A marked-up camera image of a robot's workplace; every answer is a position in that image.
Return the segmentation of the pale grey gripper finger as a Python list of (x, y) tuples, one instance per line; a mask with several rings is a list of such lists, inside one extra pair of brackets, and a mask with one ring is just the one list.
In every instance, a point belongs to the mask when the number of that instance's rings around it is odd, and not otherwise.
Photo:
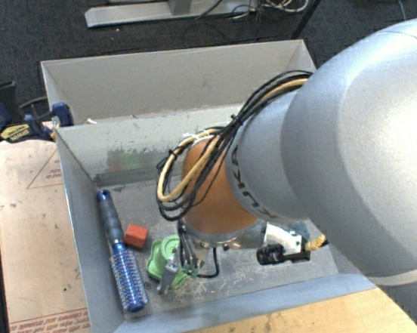
[(179, 264), (174, 258), (169, 258), (167, 264), (165, 265), (162, 278), (159, 281), (157, 286), (157, 291), (159, 294), (167, 294), (171, 288), (171, 284), (175, 280), (175, 277), (179, 271)]

